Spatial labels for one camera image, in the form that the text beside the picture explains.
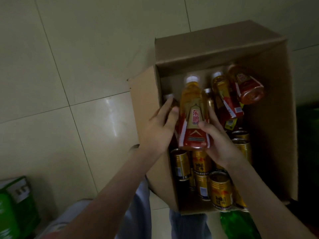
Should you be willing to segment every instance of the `person's left hand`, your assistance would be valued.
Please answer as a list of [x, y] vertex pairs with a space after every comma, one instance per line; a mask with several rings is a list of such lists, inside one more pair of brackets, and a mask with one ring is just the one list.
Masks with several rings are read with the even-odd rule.
[[168, 99], [147, 122], [139, 146], [140, 151], [158, 158], [167, 150], [179, 116], [179, 108], [175, 106], [171, 109], [165, 122], [172, 102], [173, 98]]

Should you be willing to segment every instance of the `tile floor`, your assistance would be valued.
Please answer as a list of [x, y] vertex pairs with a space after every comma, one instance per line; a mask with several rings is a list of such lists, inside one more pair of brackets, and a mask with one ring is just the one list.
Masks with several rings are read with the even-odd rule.
[[[126, 79], [154, 38], [245, 19], [289, 38], [297, 104], [319, 100], [319, 0], [0, 0], [0, 179], [27, 175], [43, 217], [94, 197], [138, 143]], [[168, 207], [151, 196], [153, 238]], [[215, 238], [225, 238], [209, 214]]]

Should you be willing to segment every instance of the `open box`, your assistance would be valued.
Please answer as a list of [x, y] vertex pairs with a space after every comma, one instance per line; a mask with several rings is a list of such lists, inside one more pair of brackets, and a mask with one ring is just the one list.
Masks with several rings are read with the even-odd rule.
[[[296, 117], [286, 44], [285, 37], [253, 21], [156, 39], [156, 65], [128, 80], [138, 136], [161, 107], [163, 94], [179, 100], [187, 74], [199, 75], [202, 88], [208, 88], [214, 70], [236, 61], [260, 74], [265, 86], [265, 97], [244, 107], [254, 168], [282, 201], [297, 200]], [[196, 193], [179, 191], [168, 151], [147, 177], [151, 189], [181, 214], [215, 210]]]

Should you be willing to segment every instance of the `forearm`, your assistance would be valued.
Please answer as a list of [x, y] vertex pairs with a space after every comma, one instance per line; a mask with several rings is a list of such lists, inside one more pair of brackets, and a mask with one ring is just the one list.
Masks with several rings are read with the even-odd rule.
[[114, 238], [136, 189], [155, 161], [153, 154], [135, 152], [58, 238]]
[[227, 168], [263, 239], [315, 238], [261, 180], [248, 161]]

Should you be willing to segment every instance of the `green box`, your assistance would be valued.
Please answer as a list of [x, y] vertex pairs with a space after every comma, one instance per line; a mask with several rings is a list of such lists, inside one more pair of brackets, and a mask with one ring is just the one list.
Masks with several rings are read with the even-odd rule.
[[0, 181], [0, 239], [23, 239], [39, 222], [26, 177]]

